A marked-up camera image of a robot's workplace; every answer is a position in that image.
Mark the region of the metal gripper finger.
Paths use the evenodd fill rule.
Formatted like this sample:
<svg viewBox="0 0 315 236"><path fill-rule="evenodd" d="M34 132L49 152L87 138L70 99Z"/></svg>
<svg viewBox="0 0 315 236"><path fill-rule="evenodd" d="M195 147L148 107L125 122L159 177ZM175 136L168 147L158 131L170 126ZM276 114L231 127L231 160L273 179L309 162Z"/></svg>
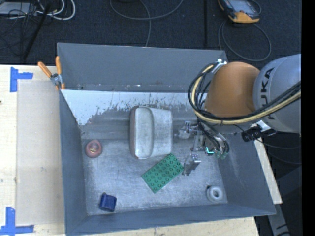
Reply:
<svg viewBox="0 0 315 236"><path fill-rule="evenodd" d="M184 161L184 169L182 175L189 176L193 170L195 170L199 164L201 163L201 159L197 153L190 153Z"/></svg>
<svg viewBox="0 0 315 236"><path fill-rule="evenodd" d="M197 134L197 123L191 121L185 121L184 125L175 133L175 136L179 139L188 139Z"/></svg>

